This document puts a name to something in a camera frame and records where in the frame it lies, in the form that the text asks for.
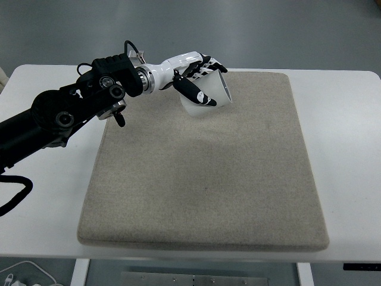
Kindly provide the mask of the white and black hand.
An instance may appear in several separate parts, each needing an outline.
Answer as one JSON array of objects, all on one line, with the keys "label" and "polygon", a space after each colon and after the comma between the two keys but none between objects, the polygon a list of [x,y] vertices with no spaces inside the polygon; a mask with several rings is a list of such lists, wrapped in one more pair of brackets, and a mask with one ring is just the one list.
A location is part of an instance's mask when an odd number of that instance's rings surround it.
[{"label": "white and black hand", "polygon": [[209,55],[193,51],[164,60],[159,65],[149,65],[154,77],[154,90],[174,87],[190,102],[215,107],[217,101],[195,85],[195,81],[214,71],[227,73],[227,68]]}]

